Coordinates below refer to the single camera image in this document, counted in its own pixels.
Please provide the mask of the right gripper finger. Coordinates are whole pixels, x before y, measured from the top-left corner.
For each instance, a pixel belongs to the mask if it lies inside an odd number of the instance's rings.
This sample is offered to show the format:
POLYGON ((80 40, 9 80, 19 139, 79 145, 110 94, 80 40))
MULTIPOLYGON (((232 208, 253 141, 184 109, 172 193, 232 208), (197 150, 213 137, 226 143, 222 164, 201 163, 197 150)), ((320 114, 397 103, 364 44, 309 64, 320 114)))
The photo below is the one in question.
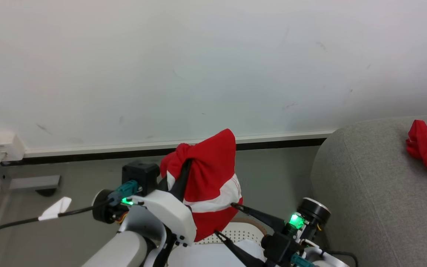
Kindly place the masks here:
POLYGON ((276 216, 272 216, 270 214, 266 214, 264 212, 258 211, 254 208, 250 208, 235 202, 232 202, 231 206, 246 215, 256 218, 260 222, 270 227, 274 232, 282 231, 284 226, 286 225, 285 220, 278 218, 276 216))
POLYGON ((234 242, 220 231, 215 231, 217 238, 239 259, 246 267, 264 267, 265 263, 260 259, 245 252, 234 244, 234 242))

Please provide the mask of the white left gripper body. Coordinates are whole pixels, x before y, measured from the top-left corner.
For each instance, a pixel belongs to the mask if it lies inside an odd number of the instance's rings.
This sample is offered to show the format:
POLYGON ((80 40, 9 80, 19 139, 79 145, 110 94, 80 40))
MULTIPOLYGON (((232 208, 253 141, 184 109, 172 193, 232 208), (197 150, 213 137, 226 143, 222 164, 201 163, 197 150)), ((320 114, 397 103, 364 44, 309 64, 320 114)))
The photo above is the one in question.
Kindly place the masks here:
POLYGON ((141 206, 154 215, 161 223, 178 236, 181 244, 187 246, 195 243, 197 227, 191 210, 173 194, 154 190, 147 196, 132 196, 132 201, 142 202, 141 206))

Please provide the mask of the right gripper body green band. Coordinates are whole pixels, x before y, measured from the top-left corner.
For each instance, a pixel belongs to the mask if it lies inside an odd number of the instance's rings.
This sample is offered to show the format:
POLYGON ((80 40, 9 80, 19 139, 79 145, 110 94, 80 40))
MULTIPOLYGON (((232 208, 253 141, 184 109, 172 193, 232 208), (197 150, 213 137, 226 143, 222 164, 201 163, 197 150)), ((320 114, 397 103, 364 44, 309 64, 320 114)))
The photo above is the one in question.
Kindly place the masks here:
POLYGON ((305 223, 306 220, 301 216, 301 214, 295 212, 291 215, 289 220, 286 220, 282 234, 290 238, 298 238, 302 233, 305 223))

